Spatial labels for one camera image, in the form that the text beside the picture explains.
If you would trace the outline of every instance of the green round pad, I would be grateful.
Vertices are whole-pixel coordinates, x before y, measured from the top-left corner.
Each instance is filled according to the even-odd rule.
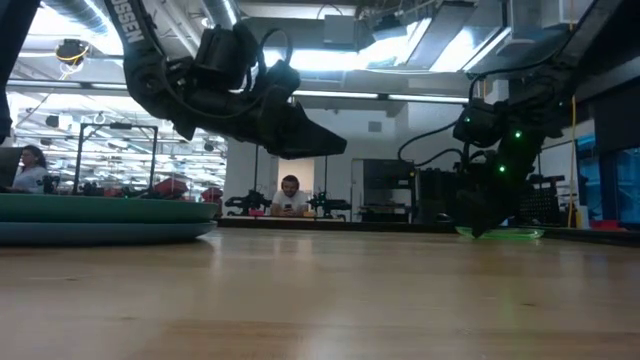
[[[0,221],[48,223],[206,223],[212,203],[91,196],[0,194]]]
[[[462,236],[473,238],[471,228],[456,226],[456,231]],[[494,240],[535,240],[544,235],[544,230],[540,229],[518,229],[518,228],[499,228],[489,230],[479,239]]]

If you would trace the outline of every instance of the wooden surface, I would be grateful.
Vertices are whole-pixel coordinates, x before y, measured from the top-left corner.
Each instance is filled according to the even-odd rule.
[[[637,360],[638,255],[246,229],[175,246],[5,248],[0,358]]]

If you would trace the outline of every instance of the white t-shirt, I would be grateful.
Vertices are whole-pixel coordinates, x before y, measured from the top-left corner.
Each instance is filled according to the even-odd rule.
[[[49,175],[49,172],[41,166],[29,168],[16,175],[12,187],[32,194],[42,194],[44,193],[42,178],[46,175]]]
[[[297,191],[295,195],[293,195],[293,197],[288,197],[287,195],[284,194],[282,190],[279,190],[274,195],[273,200],[271,202],[273,204],[278,204],[282,206],[283,209],[286,205],[290,204],[291,208],[297,211],[302,206],[309,206],[307,204],[307,200],[309,200],[307,197],[307,194],[303,193],[302,191]]]

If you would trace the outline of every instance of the man sitting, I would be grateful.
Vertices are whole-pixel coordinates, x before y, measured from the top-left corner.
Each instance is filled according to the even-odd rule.
[[[280,184],[282,190],[278,191],[271,202],[272,216],[304,216],[309,208],[307,195],[298,191],[300,182],[293,175],[287,175]]]

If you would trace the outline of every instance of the black robotic arm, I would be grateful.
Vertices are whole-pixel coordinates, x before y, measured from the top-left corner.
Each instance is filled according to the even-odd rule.
[[[195,59],[169,61],[141,0],[106,0],[124,47],[131,97],[149,114],[171,120],[192,139],[195,129],[263,146],[286,159],[336,155],[346,141],[309,120],[300,104],[289,104],[300,76],[288,61],[268,71],[262,47],[243,22],[232,30],[206,29]],[[258,64],[255,84],[251,68]],[[248,86],[239,91],[244,79]]]
[[[520,69],[489,71],[474,79],[472,89],[488,75],[528,71],[521,75],[529,84],[518,96],[492,105],[474,99],[470,91],[469,105],[454,127],[454,137],[465,143],[461,170],[470,180],[458,197],[468,210],[475,236],[513,215],[545,138],[562,136],[571,114],[571,97],[592,75],[594,62],[606,56],[598,53],[598,43],[608,40],[604,38],[607,29],[637,20],[637,14],[637,0],[594,0],[566,43],[545,60]],[[497,142],[497,151],[487,152],[484,164],[470,162],[470,145],[488,148]]]

